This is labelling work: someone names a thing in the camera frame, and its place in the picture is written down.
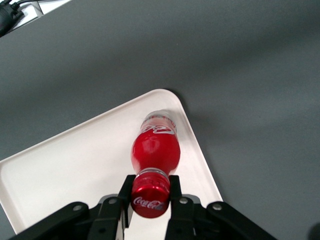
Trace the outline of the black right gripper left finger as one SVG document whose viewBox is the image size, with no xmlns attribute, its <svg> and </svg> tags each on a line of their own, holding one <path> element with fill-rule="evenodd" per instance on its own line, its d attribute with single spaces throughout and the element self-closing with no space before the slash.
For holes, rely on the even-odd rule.
<svg viewBox="0 0 320 240">
<path fill-rule="evenodd" d="M 135 177 L 127 175 L 119 193 L 103 196 L 95 207 L 72 202 L 11 239 L 123 240 L 133 215 L 130 197 Z"/>
</svg>

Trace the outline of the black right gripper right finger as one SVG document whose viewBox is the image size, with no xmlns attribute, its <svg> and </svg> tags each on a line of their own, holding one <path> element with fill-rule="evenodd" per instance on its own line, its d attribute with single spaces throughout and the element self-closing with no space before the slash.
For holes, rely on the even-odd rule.
<svg viewBox="0 0 320 240">
<path fill-rule="evenodd" d="M 224 201 L 203 207 L 182 195 L 180 178 L 171 175 L 171 216 L 167 240 L 274 240 L 275 237 Z"/>
</svg>

